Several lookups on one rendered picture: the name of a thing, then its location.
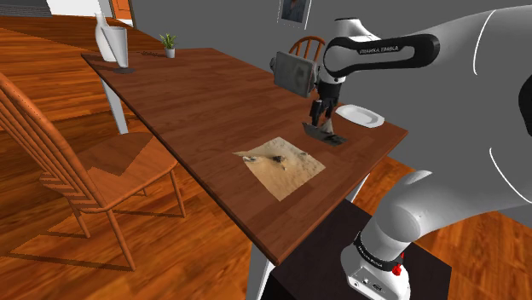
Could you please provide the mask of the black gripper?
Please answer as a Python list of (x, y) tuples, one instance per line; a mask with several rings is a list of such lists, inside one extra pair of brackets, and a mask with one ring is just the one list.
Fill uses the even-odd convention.
[(323, 107), (325, 112), (325, 120), (330, 120), (333, 110), (337, 106), (341, 86), (341, 83), (330, 84), (325, 81), (320, 81), (318, 83), (317, 92), (319, 99), (312, 102), (309, 113), (313, 126), (318, 125), (319, 118), (323, 113)]

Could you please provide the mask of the dark flat object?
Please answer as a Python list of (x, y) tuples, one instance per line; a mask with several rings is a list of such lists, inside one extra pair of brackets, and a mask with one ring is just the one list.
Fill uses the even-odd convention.
[(318, 127), (312, 125), (303, 123), (304, 131), (308, 136), (311, 136), (315, 138), (316, 140), (323, 141), (328, 145), (331, 146), (339, 146), (346, 142), (346, 139), (342, 136), (338, 136), (336, 134), (326, 133), (319, 129)]

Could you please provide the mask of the white plate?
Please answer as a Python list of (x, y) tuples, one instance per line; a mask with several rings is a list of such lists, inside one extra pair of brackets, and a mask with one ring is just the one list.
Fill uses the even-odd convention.
[(376, 128), (385, 122), (385, 118), (381, 115), (364, 107), (352, 104), (338, 107), (335, 113), (354, 124), (359, 124), (367, 128)]

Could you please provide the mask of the wooden chair with round back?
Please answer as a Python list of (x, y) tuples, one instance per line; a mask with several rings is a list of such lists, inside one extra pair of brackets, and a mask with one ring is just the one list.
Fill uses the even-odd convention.
[(324, 46), (325, 41), (322, 38), (317, 36), (306, 36), (300, 38), (290, 48), (289, 53), (317, 62), (320, 58), (320, 52)]

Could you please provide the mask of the sand-coloured cloth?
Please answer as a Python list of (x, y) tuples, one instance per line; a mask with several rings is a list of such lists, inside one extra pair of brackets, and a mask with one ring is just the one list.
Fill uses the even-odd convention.
[(279, 201), (326, 167), (281, 137), (249, 151), (236, 152), (253, 175)]

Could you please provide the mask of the brown wooden dining table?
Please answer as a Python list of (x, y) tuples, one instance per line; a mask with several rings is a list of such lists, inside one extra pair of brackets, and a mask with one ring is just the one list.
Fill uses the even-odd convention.
[[(89, 52), (84, 59), (158, 137), (252, 241), (246, 300), (260, 300), (270, 271), (334, 210), (405, 137), (386, 123), (369, 129), (340, 119), (346, 139), (332, 147), (304, 132), (310, 100), (275, 85), (272, 75), (215, 49), (180, 49), (169, 59), (132, 52), (133, 73)], [(236, 152), (276, 137), (326, 169), (282, 201)]]

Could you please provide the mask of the dark robot stand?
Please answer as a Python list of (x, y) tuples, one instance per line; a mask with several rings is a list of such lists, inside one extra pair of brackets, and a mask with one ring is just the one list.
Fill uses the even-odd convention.
[[(343, 200), (331, 214), (270, 273), (261, 300), (369, 300), (348, 285), (341, 251), (350, 245), (371, 215)], [(405, 250), (410, 300), (448, 300), (452, 268), (416, 244)]]

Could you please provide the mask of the small potted green plant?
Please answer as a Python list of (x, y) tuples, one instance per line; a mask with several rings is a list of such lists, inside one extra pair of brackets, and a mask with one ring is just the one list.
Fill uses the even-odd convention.
[(165, 35), (160, 35), (161, 43), (165, 47), (165, 54), (167, 58), (174, 58), (175, 57), (175, 40), (176, 36), (170, 35), (170, 33), (166, 33)]

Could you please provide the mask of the large wooden spindle chair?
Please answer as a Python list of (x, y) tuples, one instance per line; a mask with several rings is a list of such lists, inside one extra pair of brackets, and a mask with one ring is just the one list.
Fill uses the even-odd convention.
[(136, 265), (113, 209), (168, 175), (181, 215), (186, 215), (173, 171), (178, 162), (149, 133), (114, 136), (75, 153), (34, 102), (1, 73), (0, 127), (41, 167), (41, 184), (66, 198), (85, 237), (90, 231), (83, 214), (107, 216), (131, 270)]

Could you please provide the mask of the grey tapered vase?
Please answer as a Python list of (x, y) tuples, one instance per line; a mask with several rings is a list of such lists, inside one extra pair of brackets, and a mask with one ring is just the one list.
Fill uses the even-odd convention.
[(133, 73), (134, 68), (129, 67), (127, 29), (120, 26), (102, 27), (102, 32), (119, 65), (117, 72)]

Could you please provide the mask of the orange door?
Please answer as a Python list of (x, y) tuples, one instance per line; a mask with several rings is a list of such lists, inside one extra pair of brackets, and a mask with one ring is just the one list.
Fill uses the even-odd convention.
[(123, 23), (133, 26), (133, 13), (130, 8), (130, 0), (109, 0), (113, 17)]

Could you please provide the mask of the white curved vase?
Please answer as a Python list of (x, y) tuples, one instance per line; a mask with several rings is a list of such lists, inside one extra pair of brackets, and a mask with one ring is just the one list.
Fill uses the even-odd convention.
[(107, 62), (116, 62), (116, 58), (109, 46), (108, 41), (105, 38), (103, 29), (108, 27), (105, 16), (102, 12), (95, 13), (96, 27), (95, 27), (95, 40), (97, 47), (101, 53), (101, 56), (104, 61)]

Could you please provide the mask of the framed wall picture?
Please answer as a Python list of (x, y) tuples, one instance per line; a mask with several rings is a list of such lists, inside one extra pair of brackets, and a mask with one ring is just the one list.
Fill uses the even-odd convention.
[(279, 0), (277, 22), (284, 26), (305, 30), (312, 0)]

